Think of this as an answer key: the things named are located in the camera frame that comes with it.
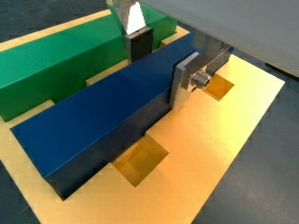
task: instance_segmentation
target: yellow platform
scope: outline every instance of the yellow platform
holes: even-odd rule
[[[125,65],[98,74],[88,85]],[[52,102],[10,122],[0,120],[0,159],[41,224],[189,224],[282,84],[230,56],[209,88],[194,91],[184,107],[168,113],[65,201],[9,130]]]

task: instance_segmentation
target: blue block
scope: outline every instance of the blue block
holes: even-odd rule
[[[11,128],[64,199],[170,110],[173,64],[192,51],[189,34]]]

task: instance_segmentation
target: gray floor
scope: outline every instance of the gray floor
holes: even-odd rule
[[[23,196],[0,161],[0,223],[38,224]]]
[[[102,0],[0,0],[0,42],[105,8]],[[233,53],[285,84],[193,223],[297,224],[299,81]]]

